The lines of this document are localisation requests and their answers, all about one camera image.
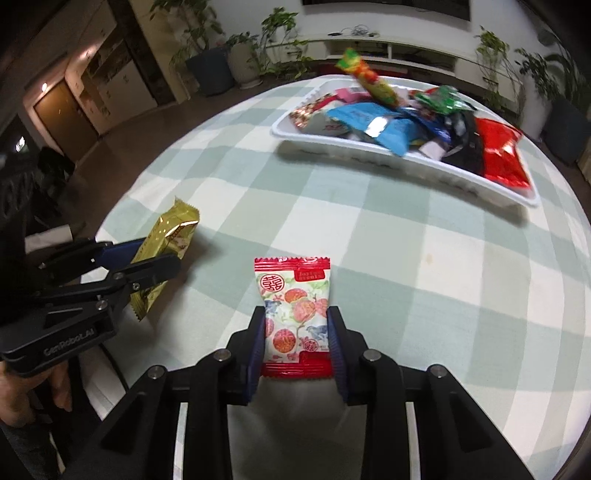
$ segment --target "human hand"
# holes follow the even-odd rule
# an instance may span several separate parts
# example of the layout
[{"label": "human hand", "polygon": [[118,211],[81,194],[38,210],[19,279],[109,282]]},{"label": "human hand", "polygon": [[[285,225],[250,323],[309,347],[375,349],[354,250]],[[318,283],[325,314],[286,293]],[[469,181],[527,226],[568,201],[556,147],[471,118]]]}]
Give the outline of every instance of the human hand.
[{"label": "human hand", "polygon": [[63,362],[31,378],[21,378],[0,362],[0,420],[11,427],[22,427],[35,421],[28,392],[49,380],[56,407],[72,411],[72,392],[68,363]]}]

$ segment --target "white plastic tray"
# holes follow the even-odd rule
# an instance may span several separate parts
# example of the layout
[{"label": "white plastic tray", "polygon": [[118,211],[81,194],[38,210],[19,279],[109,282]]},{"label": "white plastic tray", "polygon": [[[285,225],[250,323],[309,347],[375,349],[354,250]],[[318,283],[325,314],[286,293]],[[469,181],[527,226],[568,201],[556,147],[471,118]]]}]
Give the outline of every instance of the white plastic tray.
[{"label": "white plastic tray", "polygon": [[[355,79],[347,75],[325,75],[319,78],[324,78],[324,83],[310,92],[304,98],[301,105],[314,101],[327,93],[334,92],[338,88],[359,85]],[[396,77],[384,78],[390,85],[406,89],[427,90],[435,86],[409,79]],[[465,95],[460,96],[477,109],[475,112],[476,116],[507,123],[484,105]],[[524,206],[537,207],[540,204],[538,189],[531,178],[528,163],[530,161],[536,161],[536,157],[543,157],[544,154],[526,136],[523,136],[517,144],[517,150],[525,174],[530,181],[531,190],[509,189],[461,168],[431,160],[418,151],[410,151],[405,156],[399,157],[380,145],[356,142],[344,138],[302,134],[291,122],[289,112],[282,115],[272,125],[271,132],[276,137],[288,140],[306,152],[324,154],[330,157],[353,158],[360,161],[387,165],[403,170],[410,175],[421,177],[422,179],[437,180],[451,184],[494,202],[497,205],[508,206],[517,203]]]}]

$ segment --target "round table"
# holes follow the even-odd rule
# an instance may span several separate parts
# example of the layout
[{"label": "round table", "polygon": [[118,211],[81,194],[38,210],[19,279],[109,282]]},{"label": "round table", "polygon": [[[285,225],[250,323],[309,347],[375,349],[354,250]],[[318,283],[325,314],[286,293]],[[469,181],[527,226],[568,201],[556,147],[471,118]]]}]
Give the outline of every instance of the round table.
[{"label": "round table", "polygon": [[[126,310],[108,343],[123,372],[133,382],[152,364],[192,365],[246,328],[262,304],[255,257],[328,256],[330,303],[348,328],[400,365],[448,367],[535,478],[551,479],[591,405],[591,228],[573,191],[528,139],[536,209],[272,137],[322,81],[275,88],[189,132],[108,215],[97,240],[123,242],[175,196],[201,212],[181,275],[142,322]],[[235,478],[359,478],[363,411],[345,408],[332,381],[266,380],[257,397],[248,413],[230,410]]]}]

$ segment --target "doorway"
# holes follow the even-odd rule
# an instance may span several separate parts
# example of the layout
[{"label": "doorway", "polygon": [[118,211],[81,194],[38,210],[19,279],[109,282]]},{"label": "doorway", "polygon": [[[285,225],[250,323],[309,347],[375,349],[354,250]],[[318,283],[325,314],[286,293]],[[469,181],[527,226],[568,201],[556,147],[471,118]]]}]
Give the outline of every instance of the doorway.
[{"label": "doorway", "polygon": [[62,80],[34,107],[47,131],[73,162],[78,162],[99,136]]}]

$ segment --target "yellow snack wrapper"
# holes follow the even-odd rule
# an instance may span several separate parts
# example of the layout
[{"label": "yellow snack wrapper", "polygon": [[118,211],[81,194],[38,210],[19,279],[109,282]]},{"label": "yellow snack wrapper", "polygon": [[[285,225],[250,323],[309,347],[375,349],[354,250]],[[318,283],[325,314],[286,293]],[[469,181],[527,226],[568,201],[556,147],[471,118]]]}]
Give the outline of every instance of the yellow snack wrapper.
[{"label": "yellow snack wrapper", "polygon": [[400,98],[394,89],[369,68],[365,60],[352,48],[347,48],[336,66],[354,76],[372,97],[386,106],[396,108],[400,106]]},{"label": "yellow snack wrapper", "polygon": [[[175,198],[173,207],[158,218],[156,224],[138,248],[132,263],[162,254],[176,254],[183,258],[199,223],[199,210]],[[143,319],[166,282],[131,294],[129,299],[138,319]]]}]

